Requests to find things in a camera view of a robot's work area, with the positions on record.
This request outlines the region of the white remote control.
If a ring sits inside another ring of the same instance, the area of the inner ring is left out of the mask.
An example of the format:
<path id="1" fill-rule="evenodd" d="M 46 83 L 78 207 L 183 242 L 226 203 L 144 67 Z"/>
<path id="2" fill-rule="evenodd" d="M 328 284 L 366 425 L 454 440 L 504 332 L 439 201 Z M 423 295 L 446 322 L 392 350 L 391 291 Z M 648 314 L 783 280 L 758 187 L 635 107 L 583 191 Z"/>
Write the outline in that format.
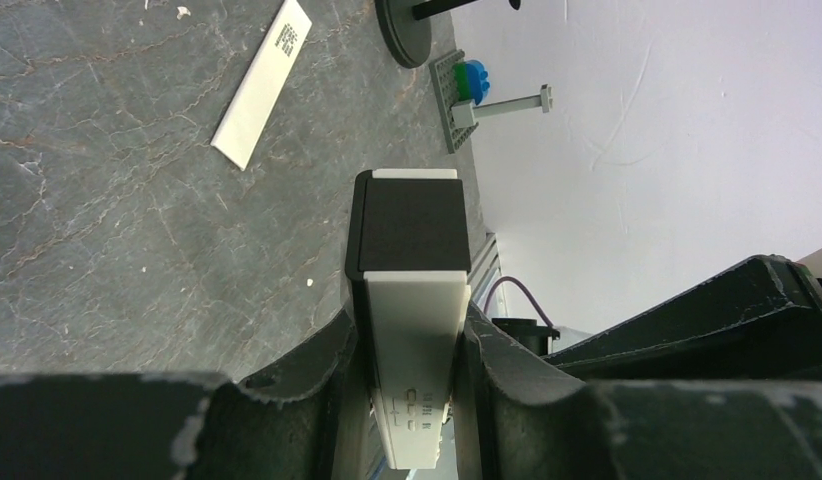
<path id="1" fill-rule="evenodd" d="M 344 273 L 392 469 L 437 465 L 470 272 L 456 170 L 382 168 L 357 175 Z"/>

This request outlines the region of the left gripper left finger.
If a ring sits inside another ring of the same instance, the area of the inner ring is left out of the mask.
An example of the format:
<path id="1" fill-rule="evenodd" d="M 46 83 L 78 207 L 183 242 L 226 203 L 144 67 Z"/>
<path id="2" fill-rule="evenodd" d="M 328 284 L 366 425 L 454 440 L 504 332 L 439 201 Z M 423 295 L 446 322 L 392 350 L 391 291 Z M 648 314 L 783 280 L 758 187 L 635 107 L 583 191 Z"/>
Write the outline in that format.
<path id="1" fill-rule="evenodd" d="M 0 479 L 327 479 L 356 346 L 339 312 L 240 382 L 196 371 L 0 375 Z"/>

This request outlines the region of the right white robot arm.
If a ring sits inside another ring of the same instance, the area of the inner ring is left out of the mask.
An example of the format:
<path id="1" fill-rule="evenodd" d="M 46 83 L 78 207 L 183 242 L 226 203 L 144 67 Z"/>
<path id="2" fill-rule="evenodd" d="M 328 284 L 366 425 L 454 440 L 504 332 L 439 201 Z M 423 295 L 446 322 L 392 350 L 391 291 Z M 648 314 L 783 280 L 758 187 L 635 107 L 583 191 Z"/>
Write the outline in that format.
<path id="1" fill-rule="evenodd" d="M 583 380 L 822 382 L 822 278 L 755 255 L 543 359 Z"/>

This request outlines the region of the white remote battery cover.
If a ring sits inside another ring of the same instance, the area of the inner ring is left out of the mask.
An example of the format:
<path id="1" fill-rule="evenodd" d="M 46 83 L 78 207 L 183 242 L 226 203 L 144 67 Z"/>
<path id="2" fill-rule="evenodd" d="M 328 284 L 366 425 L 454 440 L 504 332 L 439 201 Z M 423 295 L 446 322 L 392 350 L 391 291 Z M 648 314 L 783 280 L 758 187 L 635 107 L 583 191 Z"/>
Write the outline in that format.
<path id="1" fill-rule="evenodd" d="M 244 171 L 300 54 L 312 21 L 300 3 L 282 3 L 210 145 Z"/>

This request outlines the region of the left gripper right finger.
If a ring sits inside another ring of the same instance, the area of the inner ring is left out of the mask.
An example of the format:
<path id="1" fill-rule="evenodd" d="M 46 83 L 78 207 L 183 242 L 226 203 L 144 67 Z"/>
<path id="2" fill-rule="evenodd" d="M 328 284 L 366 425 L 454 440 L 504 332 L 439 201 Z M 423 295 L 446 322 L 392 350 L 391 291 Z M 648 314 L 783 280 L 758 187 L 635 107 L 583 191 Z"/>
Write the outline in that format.
<path id="1" fill-rule="evenodd" d="M 462 479 L 822 479 L 819 382 L 586 382 L 476 306 L 454 369 Z"/>

